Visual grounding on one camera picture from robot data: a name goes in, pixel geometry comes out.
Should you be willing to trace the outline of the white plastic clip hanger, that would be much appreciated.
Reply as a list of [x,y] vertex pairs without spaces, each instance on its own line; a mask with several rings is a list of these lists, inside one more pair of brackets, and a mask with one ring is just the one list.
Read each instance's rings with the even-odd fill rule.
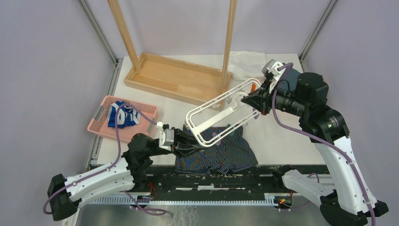
[[[231,88],[230,90],[222,93],[221,95],[207,101],[206,103],[192,109],[189,111],[186,116],[184,123],[186,127],[190,129],[192,132],[194,138],[197,140],[197,142],[203,146],[203,147],[211,147],[216,145],[218,142],[220,142],[223,138],[225,138],[227,135],[231,134],[234,132],[238,127],[243,126],[246,124],[249,120],[257,118],[261,113],[257,111],[254,107],[252,107],[252,111],[248,113],[246,116],[242,117],[240,120],[236,121],[235,123],[231,123],[229,127],[224,129],[222,132],[216,134],[213,138],[210,140],[206,140],[201,133],[207,130],[208,128],[214,126],[215,124],[219,123],[223,119],[227,118],[228,116],[232,115],[233,113],[236,113],[240,109],[246,106],[246,104],[241,102],[241,99],[244,97],[248,96],[248,93],[245,92],[245,89],[248,86],[254,85],[256,88],[259,88],[261,86],[261,83],[259,80],[255,78],[250,78],[241,84]],[[210,117],[209,119],[205,120],[203,123],[199,125],[195,125],[194,121],[192,120],[193,116],[202,113],[204,110],[213,107],[214,105],[218,104],[220,101],[227,100],[230,104],[229,107],[226,109],[222,110],[218,114]]]

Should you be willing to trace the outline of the navy striped boxer underwear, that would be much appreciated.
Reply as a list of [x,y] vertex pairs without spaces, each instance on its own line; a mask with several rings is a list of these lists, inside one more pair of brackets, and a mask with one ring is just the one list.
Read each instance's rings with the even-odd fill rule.
[[238,127],[220,143],[193,155],[176,158],[175,172],[204,175],[236,173],[258,164],[255,153],[243,137],[243,127]]

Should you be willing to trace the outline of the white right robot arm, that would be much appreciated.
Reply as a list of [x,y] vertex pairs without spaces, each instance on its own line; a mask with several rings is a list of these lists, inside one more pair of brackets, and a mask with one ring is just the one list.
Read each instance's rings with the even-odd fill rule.
[[310,176],[291,166],[274,171],[272,187],[299,193],[315,204],[332,226],[376,225],[376,219],[388,212],[386,203],[377,200],[360,172],[351,146],[349,129],[343,116],[327,105],[328,84],[317,73],[302,73],[294,90],[272,84],[268,74],[260,88],[242,99],[262,115],[277,110],[298,116],[297,133],[310,139],[321,154],[334,182],[333,189],[323,187]]

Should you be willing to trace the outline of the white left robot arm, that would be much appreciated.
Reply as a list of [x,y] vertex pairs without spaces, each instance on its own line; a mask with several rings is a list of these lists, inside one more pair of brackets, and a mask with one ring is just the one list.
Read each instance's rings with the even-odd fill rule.
[[145,171],[153,164],[152,156],[187,157],[204,149],[194,136],[181,129],[166,129],[157,139],[137,133],[128,143],[128,150],[119,152],[116,160],[79,175],[52,177],[43,212],[52,215],[54,221],[60,221],[109,194],[130,190],[141,192],[149,184]]

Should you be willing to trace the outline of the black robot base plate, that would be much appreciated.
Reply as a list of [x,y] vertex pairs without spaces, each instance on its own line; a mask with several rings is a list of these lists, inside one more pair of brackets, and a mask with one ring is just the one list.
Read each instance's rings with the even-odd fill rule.
[[273,173],[281,165],[259,165],[223,175],[177,173],[172,165],[152,165],[146,169],[147,182],[130,190],[150,194],[155,201],[261,201],[265,194],[290,194]]

